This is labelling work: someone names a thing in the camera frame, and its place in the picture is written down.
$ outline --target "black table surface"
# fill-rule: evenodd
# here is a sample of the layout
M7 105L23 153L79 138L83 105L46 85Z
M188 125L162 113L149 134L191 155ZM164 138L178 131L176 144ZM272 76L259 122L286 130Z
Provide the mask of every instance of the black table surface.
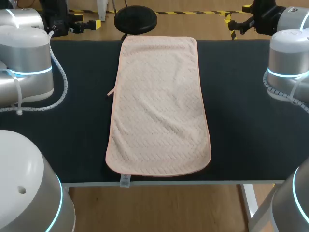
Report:
M178 177L133 176L132 181L284 180L308 156L309 115L268 96L263 85L269 41L198 41L200 80L211 138L209 165ZM28 137L62 182L114 182L120 174L105 163L112 97L121 41L53 41L69 90L46 112L0 114L0 129ZM53 65L55 92L63 90Z

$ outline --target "round stool seat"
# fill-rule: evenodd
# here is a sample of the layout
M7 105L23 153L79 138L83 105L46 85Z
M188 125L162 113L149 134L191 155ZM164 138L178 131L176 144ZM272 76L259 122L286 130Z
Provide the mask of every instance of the round stool seat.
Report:
M145 6L128 6L118 11L114 18L116 28L130 35L141 35L154 29L157 24L155 12Z

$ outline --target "towel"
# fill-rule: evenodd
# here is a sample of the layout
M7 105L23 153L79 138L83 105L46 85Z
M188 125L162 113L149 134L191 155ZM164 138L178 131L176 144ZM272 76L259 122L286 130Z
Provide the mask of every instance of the towel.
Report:
M197 42L129 36L121 47L106 163L115 172L176 176L211 159Z

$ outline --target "white cable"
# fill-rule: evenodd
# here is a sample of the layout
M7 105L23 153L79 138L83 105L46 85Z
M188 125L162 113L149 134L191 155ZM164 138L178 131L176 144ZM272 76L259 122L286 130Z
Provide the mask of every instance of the white cable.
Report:
M48 37L49 37L49 40L52 38L54 32L51 31L49 34L48 34ZM56 64L56 66L58 67L61 75L62 75L62 78L63 78L63 82L64 82L64 89L63 89L63 93L60 97L60 99L55 102L54 104L50 105L50 106L46 106L46 107L40 107L40 108L34 108L34 107L21 107L20 110L22 111L46 111L46 110L50 110L50 109L53 109L55 108L56 106L58 106L60 103L62 103L63 99L66 97L66 94L68 92L68 79L67 79L67 76L62 68L62 66L60 65L60 63L58 62L58 60L56 59L53 51L52 51L52 48L50 46L50 43L49 43L49 49L50 49L50 56L52 57L54 63ZM18 110L18 107L7 107L7 108L2 108L0 109L0 113L1 112L5 112L5 111L12 111L12 110Z
M296 91L296 88L299 86L300 82L303 79L308 77L307 75L298 79L298 81L295 83L295 85L294 85L294 87L291 91L291 95L287 95L287 94L282 93L282 92L274 89L273 87L271 87L267 82L267 75L268 75L268 71L266 70L265 73L264 73L264 76L263 76L263 83L270 93L276 94L283 99L288 99L292 104L300 106L303 110L305 110L309 114L309 108L302 101L293 97L293 95Z
M22 102L22 92L21 92L21 88L20 88L20 84L18 79L16 78L15 74L9 70L9 69L0 69L0 71L6 71L9 73L9 75L13 78L15 86L16 86L16 90L17 90L17 95L18 95L18 107L16 107L16 113L18 115L22 115L23 111L21 109L21 102Z

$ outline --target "yellow black hazard tape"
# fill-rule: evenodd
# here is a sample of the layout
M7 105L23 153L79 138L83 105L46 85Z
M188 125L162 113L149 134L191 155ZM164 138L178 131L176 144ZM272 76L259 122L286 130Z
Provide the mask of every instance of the yellow black hazard tape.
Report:
M225 17L225 20L224 20L227 24L227 28L231 34L231 38L232 40L236 40L237 37L236 37L236 33L235 33L235 30L230 30L230 27L229 27L229 23L231 22L231 14L228 14L226 17Z
M79 10L79 9L69 9L70 12L76 12L76 13L93 13L97 14L98 11L91 11L91 10ZM106 11L108 14L114 14L115 11ZM199 15L199 14L207 14L207 15L213 15L213 14L218 14L218 15L223 15L223 16L228 16L230 14L241 14L244 13L243 11L156 11L155 12L157 15Z

